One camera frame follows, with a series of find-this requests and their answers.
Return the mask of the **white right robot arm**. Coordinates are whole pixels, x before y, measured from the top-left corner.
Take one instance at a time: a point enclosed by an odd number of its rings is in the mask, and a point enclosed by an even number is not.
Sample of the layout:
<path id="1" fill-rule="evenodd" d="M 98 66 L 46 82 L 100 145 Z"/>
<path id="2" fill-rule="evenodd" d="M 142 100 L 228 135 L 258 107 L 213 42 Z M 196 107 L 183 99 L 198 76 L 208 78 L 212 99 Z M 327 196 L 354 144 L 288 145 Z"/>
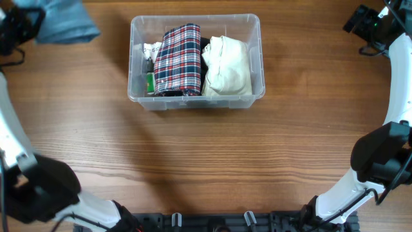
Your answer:
<path id="1" fill-rule="evenodd" d="M 411 184 L 411 1 L 384 4 L 379 12 L 358 6 L 343 29 L 366 42 L 359 54 L 390 60 L 385 121 L 355 143 L 346 174 L 303 206 L 299 229 L 316 231 L 343 225 L 369 199 L 380 205 L 399 185 Z"/>

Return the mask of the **blue denim jeans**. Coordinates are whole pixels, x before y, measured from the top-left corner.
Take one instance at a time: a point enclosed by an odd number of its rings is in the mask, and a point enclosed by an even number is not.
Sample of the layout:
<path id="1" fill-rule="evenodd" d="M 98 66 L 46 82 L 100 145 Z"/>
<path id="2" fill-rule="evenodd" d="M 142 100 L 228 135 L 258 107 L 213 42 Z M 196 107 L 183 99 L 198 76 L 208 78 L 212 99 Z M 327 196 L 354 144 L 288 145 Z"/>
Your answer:
<path id="1" fill-rule="evenodd" d="M 44 10 L 45 17 L 35 37 L 38 43 L 88 43 L 100 35 L 81 0 L 14 0 L 14 4 Z"/>

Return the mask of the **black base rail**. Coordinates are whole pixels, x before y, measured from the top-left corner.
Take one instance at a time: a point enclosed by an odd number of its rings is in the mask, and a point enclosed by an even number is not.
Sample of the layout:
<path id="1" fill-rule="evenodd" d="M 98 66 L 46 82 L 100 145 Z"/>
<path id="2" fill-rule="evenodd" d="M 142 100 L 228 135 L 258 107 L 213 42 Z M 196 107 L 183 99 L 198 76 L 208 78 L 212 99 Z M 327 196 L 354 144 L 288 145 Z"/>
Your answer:
<path id="1" fill-rule="evenodd" d="M 183 215 L 182 222 L 176 225 L 172 215 L 161 213 L 139 213 L 134 217 L 144 231 L 211 231 L 215 226 L 227 226 L 230 231 L 292 232 L 299 231 L 298 212 L 273 211 L 256 213 L 254 221 L 248 222 L 244 214 L 223 215 Z"/>

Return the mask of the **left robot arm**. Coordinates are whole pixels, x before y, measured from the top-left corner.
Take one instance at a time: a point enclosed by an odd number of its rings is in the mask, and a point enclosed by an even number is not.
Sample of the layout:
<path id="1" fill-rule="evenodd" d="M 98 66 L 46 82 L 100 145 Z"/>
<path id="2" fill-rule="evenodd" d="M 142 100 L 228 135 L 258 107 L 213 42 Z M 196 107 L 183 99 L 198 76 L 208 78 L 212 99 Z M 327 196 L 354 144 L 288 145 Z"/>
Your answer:
<path id="1" fill-rule="evenodd" d="M 88 43 L 100 31 L 82 1 L 14 1 L 1 10 L 1 55 L 35 39 L 42 44 Z M 1 74 L 1 221 L 29 224 L 54 220 L 57 230 L 65 220 L 91 231 L 142 231 L 138 219 L 114 200 L 83 191 L 64 162 L 42 156 L 31 144 L 9 98 Z"/>

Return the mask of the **cream cloth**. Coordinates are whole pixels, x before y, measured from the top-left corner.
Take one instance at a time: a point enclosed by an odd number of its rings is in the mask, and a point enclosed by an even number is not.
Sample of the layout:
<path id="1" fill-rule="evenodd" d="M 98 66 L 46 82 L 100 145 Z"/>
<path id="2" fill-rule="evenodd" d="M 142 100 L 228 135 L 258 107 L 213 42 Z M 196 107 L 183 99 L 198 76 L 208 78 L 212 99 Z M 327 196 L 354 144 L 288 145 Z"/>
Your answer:
<path id="1" fill-rule="evenodd" d="M 208 67 L 201 94 L 251 95 L 252 82 L 247 45 L 222 35 L 212 36 L 201 54 Z"/>

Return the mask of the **black garment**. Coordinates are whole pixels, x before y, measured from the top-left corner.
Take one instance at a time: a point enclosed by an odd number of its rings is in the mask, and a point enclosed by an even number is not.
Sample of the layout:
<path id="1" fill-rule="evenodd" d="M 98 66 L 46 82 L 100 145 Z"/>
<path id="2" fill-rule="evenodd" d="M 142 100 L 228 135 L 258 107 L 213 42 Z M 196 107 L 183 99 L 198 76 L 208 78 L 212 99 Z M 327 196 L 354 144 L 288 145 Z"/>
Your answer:
<path id="1" fill-rule="evenodd" d="M 204 82 L 205 82 L 205 77 L 208 71 L 208 66 L 205 63 L 205 60 L 202 56 L 203 54 L 203 50 L 204 48 L 210 43 L 210 39 L 205 38 L 205 37 L 201 37 L 200 38 L 200 81 L 201 81 L 201 85 L 200 85 L 200 95 L 202 95 L 202 91 L 203 91 L 203 86 L 204 86 Z"/>

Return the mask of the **white printed t-shirt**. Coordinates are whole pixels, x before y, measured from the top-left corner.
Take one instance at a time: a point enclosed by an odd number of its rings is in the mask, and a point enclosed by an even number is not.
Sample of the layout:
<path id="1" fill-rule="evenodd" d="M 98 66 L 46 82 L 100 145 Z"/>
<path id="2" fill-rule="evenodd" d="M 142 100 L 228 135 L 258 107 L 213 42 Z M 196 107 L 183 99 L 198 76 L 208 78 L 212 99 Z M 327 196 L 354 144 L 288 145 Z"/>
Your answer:
<path id="1" fill-rule="evenodd" d="M 154 65 L 161 45 L 161 42 L 155 42 L 154 44 L 144 44 L 143 51 L 145 55 L 145 63 L 147 70 L 147 93 L 149 95 L 153 95 L 155 93 Z"/>

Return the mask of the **clear plastic storage bin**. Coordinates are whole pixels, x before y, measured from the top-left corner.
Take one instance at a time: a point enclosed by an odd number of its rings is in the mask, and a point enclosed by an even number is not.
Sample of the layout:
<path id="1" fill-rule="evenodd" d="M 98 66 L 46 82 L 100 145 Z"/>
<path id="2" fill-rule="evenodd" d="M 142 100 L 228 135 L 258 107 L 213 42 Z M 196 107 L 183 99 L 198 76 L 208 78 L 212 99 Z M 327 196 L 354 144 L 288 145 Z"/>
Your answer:
<path id="1" fill-rule="evenodd" d="M 145 109 L 249 108 L 265 90 L 258 16 L 141 15 L 131 21 L 127 94 Z"/>

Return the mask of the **red plaid shirt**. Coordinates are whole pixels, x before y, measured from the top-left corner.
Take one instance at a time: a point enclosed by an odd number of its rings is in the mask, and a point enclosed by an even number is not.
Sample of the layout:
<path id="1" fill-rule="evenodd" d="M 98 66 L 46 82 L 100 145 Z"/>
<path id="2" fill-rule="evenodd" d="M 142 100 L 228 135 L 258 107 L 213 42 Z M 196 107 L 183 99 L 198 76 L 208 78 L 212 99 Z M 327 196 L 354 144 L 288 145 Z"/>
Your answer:
<path id="1" fill-rule="evenodd" d="M 187 23 L 166 32 L 154 63 L 154 94 L 200 94 L 200 26 Z"/>

